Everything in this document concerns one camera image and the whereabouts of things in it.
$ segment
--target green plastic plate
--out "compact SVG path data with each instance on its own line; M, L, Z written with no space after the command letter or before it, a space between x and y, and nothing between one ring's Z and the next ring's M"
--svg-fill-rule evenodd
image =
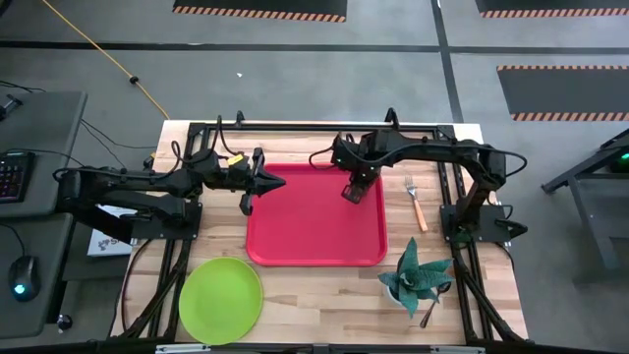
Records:
M186 331L209 345L231 343L254 326L262 309L262 285L249 265L216 258L195 269L179 297Z

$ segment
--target gray floor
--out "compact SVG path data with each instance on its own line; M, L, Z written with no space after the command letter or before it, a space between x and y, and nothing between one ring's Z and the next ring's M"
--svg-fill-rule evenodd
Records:
M175 15L170 13L172 0L52 3L98 41L438 45L429 0L350 0L346 24ZM625 35L629 17L483 20L474 0L441 0L440 4L450 45L629 47ZM34 0L17 1L0 19L0 40L9 39L81 41ZM231 117L241 109L252 119L379 121L386 108L394 106L407 122L452 122L440 55L390 51L111 54L142 78L175 119ZM87 121L121 143L156 142L159 112L97 52L0 49L0 58L0 79L48 90L85 90ZM530 337L544 344L626 352L629 282L573 285L575 275L598 266L600 260L582 231L568 191L546 196L539 186L629 125L513 122L495 68L628 65L629 55L455 54L451 59L464 121L482 124L487 143L523 153L530 161L499 193L504 203L515 206L513 218L530 227L513 246ZM129 166L140 166L145 158L144 151L115 151ZM85 131L80 132L74 156L94 165L116 165ZM0 342L0 346L104 337L119 286L119 281L77 284L76 296L67 302L77 324L83 325L62 335L47 330L38 338Z

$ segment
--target fork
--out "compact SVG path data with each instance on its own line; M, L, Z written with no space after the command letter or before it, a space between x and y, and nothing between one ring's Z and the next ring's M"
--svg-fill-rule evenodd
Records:
M422 212L422 208L420 207L420 202L417 200L417 195L415 194L415 184L413 184L413 177L406 176L404 178L404 185L406 186L406 190L409 192L411 197L413 197L413 205L415 206L415 215L417 216L417 221L420 224L420 229L422 231L428 231L429 227L426 225L426 220L424 219L424 213Z

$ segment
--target computer mouse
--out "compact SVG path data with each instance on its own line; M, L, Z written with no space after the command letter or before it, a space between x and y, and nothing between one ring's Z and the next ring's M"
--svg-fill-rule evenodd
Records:
M34 299L39 293L39 269L37 258L22 256L9 268L9 287L11 293L20 302Z

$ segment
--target red plastic tray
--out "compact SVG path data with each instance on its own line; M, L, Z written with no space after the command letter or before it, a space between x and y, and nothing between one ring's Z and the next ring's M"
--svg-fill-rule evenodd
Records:
M373 266L387 250L384 194L378 179L355 205L341 191L349 173L307 164L267 164L286 180L255 197L247 253L262 266Z

